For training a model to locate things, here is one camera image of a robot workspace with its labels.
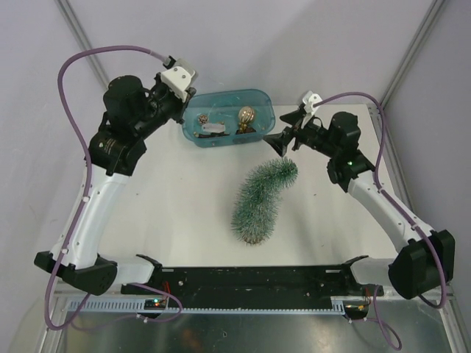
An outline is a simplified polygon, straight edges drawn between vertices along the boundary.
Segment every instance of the white table surface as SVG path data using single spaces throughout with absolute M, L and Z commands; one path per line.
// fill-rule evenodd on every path
M 278 120 L 294 106 L 275 107 Z M 378 153 L 364 104 L 329 104 L 319 116 L 358 116 L 360 148 L 372 161 Z M 100 254 L 148 255 L 164 266 L 322 265 L 358 255 L 395 257 L 394 247 L 373 217 L 327 175 L 328 158 L 306 146 L 288 151 L 299 169 L 295 185 L 283 191 L 275 232 L 260 246 L 247 246 L 230 229 L 233 203 L 247 173 L 277 158 L 267 143 L 201 149 L 169 122 L 147 141 L 141 158 L 110 218 Z M 392 190 L 384 163 L 380 176 Z

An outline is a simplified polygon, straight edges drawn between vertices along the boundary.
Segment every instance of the small objects in container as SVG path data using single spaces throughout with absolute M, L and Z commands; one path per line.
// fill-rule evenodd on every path
M 255 109 L 252 107 L 243 107 L 238 112 L 239 129 L 235 132 L 236 135 L 257 132 L 250 124 L 255 120 Z
M 223 132 L 212 132 L 208 134 L 198 134 L 198 138 L 222 138 L 224 136 L 229 136 L 229 134 L 225 134 Z
M 209 122 L 208 116 L 204 114 L 198 115 L 198 122 L 200 125 L 207 124 Z

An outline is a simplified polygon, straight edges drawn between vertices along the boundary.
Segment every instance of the purple cable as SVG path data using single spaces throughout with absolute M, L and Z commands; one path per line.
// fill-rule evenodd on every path
M 75 212 L 75 215 L 72 219 L 71 226 L 68 228 L 67 234 L 65 235 L 64 242 L 62 245 L 63 251 L 67 251 L 67 246 L 70 242 L 71 236 L 74 233 L 75 226 L 77 225 L 77 222 L 79 221 L 79 217 L 82 214 L 83 207 L 85 206 L 85 201 L 84 198 L 88 197 L 88 192 L 90 191 L 90 184 L 91 184 L 91 156 L 90 152 L 88 151 L 87 143 L 85 142 L 85 139 L 82 136 L 82 133 L 80 132 L 79 127 L 75 123 L 74 118 L 72 117 L 72 113 L 70 108 L 68 107 L 67 100 L 65 99 L 65 92 L 64 92 L 64 84 L 63 84 L 63 79 L 64 79 L 64 74 L 67 71 L 67 68 L 77 61 L 78 59 L 81 59 L 83 57 L 87 57 L 89 55 L 94 55 L 94 54 L 99 54 L 99 53 L 106 53 L 109 51 L 123 51 L 123 50 L 130 50 L 130 51 L 140 51 L 145 54 L 149 54 L 160 61 L 165 61 L 166 58 L 163 55 L 160 55 L 158 53 L 153 52 L 150 49 L 146 48 L 141 48 L 140 46 L 105 46 L 103 48 L 96 48 L 96 49 L 91 49 L 91 50 L 86 50 L 82 51 L 81 53 L 75 54 L 74 56 L 68 58 L 66 62 L 62 65 L 62 67 L 59 70 L 59 74 L 57 76 L 57 88 L 59 90 L 59 96 L 60 96 L 60 101 L 62 102 L 62 106 L 64 107 L 65 114 L 67 115 L 67 118 L 69 122 L 72 125 L 72 128 L 74 129 L 75 135 L 77 135 L 80 145 L 82 146 L 82 149 L 85 153 L 85 167 L 87 169 L 87 176 L 85 178 L 85 188 L 83 190 L 83 199 L 79 203 L 79 206 L 77 208 L 77 211 Z M 52 322 L 49 313 L 50 313 L 50 301 L 51 301 L 51 294 L 54 290 L 54 282 L 55 278 L 57 276 L 57 271 L 59 270 L 59 266 L 64 258 L 64 253 L 61 251 L 59 255 L 57 256 L 56 263 L 54 265 L 54 268 L 52 269 L 51 276 L 49 277 L 49 281 L 47 283 L 46 287 L 46 294 L 44 296 L 44 320 L 46 322 L 46 325 L 49 329 L 53 331 L 57 331 L 60 329 L 65 329 L 79 314 L 80 310 L 83 308 L 85 305 L 87 299 L 90 297 L 90 294 L 87 294 L 85 298 L 82 300 L 80 303 L 79 307 L 75 312 L 72 314 L 72 316 L 63 324 L 57 326 L 54 325 Z
M 388 200 L 388 202 L 407 220 L 407 222 L 415 229 L 417 234 L 425 241 L 425 244 L 427 244 L 428 248 L 430 249 L 430 252 L 432 254 L 433 261 L 435 262 L 436 268 L 439 272 L 439 278 L 440 278 L 440 288 L 442 289 L 442 295 L 440 297 L 440 302 L 438 304 L 431 303 L 428 301 L 424 296 L 419 295 L 421 300 L 424 301 L 427 305 L 435 308 L 435 309 L 441 309 L 444 307 L 446 301 L 447 301 L 447 290 L 446 290 L 446 280 L 445 280 L 445 273 L 443 272 L 443 267 L 442 263 L 440 262 L 439 255 L 436 253 L 435 248 L 433 247 L 432 243 L 430 242 L 430 239 L 428 239 L 428 236 L 424 233 L 424 231 L 416 225 L 415 220 L 389 195 L 389 193 L 381 188 L 381 183 L 380 183 L 380 177 L 379 177 L 379 170 L 380 170 L 380 161 L 381 157 L 383 156 L 384 152 L 384 146 L 386 143 L 386 114 L 384 112 L 383 107 L 381 106 L 380 102 L 375 99 L 375 97 L 363 93 L 363 92 L 346 92 L 346 93 L 340 93 L 335 96 L 332 96 L 330 98 L 327 98 L 317 104 L 314 104 L 313 107 L 318 107 L 320 105 L 326 104 L 330 101 L 334 101 L 339 98 L 347 97 L 347 96 L 361 96 L 368 98 L 370 101 L 372 101 L 375 106 L 377 107 L 380 117 L 381 117 L 381 140 L 380 140 L 380 150 L 378 152 L 378 156 L 376 157 L 376 164 L 375 164 L 375 172 L 373 174 L 373 179 L 375 180 L 376 187 L 378 188 L 378 192 L 382 193 L 384 197 Z
M 123 315 L 123 316 L 119 316 L 118 318 L 112 320 L 112 321 L 108 321 L 107 323 L 105 324 L 101 324 L 101 325 L 98 325 L 98 326 L 94 326 L 94 327 L 78 327 L 76 324 L 74 324 L 73 322 L 71 323 L 71 326 L 73 328 L 75 328 L 76 330 L 78 331 L 83 331 L 83 332 L 90 332 L 90 331 L 95 331 L 97 329 L 102 329 L 108 325 L 111 325 L 111 324 L 114 324 L 118 321 L 121 321 L 121 320 L 126 320 L 128 318 L 143 318 L 143 320 L 146 320 L 146 321 L 151 321 L 151 322 L 168 322 L 168 321 L 171 321 L 171 320 L 174 320 L 175 318 L 177 318 L 178 316 L 180 316 L 182 314 L 182 311 L 183 311 L 183 306 L 182 306 L 182 303 L 181 301 L 176 297 L 176 296 L 173 296 L 171 295 L 170 293 L 167 293 L 167 292 L 163 292 L 161 290 L 158 290 L 158 289 L 155 289 L 155 288 L 151 288 L 149 287 L 148 285 L 141 285 L 139 283 L 130 283 L 129 285 L 134 285 L 135 287 L 140 287 L 140 288 L 143 288 L 143 289 L 147 289 L 147 290 L 150 290 L 152 292 L 155 292 L 157 294 L 161 294 L 163 296 L 168 296 L 170 298 L 172 298 L 173 300 L 175 300 L 175 302 L 177 303 L 178 305 L 178 311 L 175 315 L 173 316 L 170 316 L 169 318 L 147 318 L 144 316 L 144 318 L 138 314 L 129 314 L 129 315 Z
M 379 289 L 379 285 L 376 286 L 375 288 L 375 293 L 373 294 L 373 307 L 375 308 L 375 313 L 376 313 L 376 318 L 357 318 L 355 320 L 352 320 L 351 318 L 349 318 L 348 316 L 345 316 L 346 318 L 348 318 L 350 321 L 370 321 L 370 322 L 375 322 L 376 324 L 379 324 L 380 325 L 380 330 L 381 330 L 381 333 L 383 334 L 383 337 L 384 339 L 386 340 L 386 342 L 388 343 L 388 345 L 393 348 L 393 350 L 395 351 L 400 351 L 403 349 L 403 342 L 400 340 L 399 338 L 399 335 L 397 334 L 397 332 L 391 327 L 389 326 L 386 322 L 384 322 L 383 320 L 380 320 L 379 319 L 379 312 L 378 312 L 378 308 L 377 308 L 377 305 L 376 305 L 376 298 L 378 296 L 378 289 Z M 395 337 L 396 337 L 396 340 L 397 340 L 397 346 L 395 346 L 393 343 L 392 343 L 392 340 L 391 340 L 391 337 L 388 335 L 388 333 L 386 332 L 386 329 L 388 329 Z

